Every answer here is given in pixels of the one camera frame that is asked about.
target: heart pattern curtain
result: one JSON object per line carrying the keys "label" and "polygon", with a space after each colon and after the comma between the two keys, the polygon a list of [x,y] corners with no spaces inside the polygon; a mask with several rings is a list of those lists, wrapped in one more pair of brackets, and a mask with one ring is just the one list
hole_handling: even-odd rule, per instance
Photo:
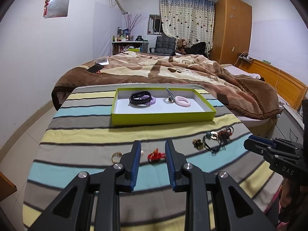
{"label": "heart pattern curtain", "polygon": [[208,0],[160,0],[164,33],[185,39],[188,47],[204,41],[209,53],[213,46],[214,5]]}

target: teddy bear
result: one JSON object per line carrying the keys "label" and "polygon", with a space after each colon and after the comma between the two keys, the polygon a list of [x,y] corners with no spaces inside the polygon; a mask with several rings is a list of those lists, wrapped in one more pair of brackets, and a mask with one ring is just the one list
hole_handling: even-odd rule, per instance
{"label": "teddy bear", "polygon": [[176,50],[176,52],[181,54],[181,55],[186,55],[185,47],[186,47],[185,39],[179,39],[177,41],[177,50]]}

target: gold ring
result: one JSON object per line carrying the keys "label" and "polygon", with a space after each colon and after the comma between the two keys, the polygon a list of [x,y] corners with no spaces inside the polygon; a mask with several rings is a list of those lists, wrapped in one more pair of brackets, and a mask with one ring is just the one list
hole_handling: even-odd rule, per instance
{"label": "gold ring", "polygon": [[115,157],[115,156],[117,156],[117,157],[122,157],[122,153],[121,152],[115,152],[113,155],[112,155],[112,157],[111,157],[111,160],[112,160],[112,163],[113,164],[115,164],[115,163],[118,163],[119,161],[115,161],[114,159],[113,159],[113,157]]}

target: white cabinet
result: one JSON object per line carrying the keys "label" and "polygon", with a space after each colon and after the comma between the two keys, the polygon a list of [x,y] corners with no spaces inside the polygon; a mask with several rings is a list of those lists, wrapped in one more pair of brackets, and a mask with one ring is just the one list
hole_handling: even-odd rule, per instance
{"label": "white cabinet", "polygon": [[301,116],[289,106],[283,107],[284,110],[269,138],[279,137],[303,144],[304,124]]}

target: wardrobe door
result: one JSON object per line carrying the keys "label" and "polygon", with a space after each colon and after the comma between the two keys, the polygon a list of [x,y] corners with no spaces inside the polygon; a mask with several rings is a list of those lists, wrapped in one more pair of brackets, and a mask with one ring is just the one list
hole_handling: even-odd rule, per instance
{"label": "wardrobe door", "polygon": [[224,26],[226,15],[226,0],[219,0],[215,4],[215,19],[213,32],[213,48],[210,52],[210,60],[220,63],[224,42]]}
{"label": "wardrobe door", "polygon": [[235,64],[237,54],[249,50],[251,22],[250,5],[240,0],[226,0],[226,29],[219,64]]}

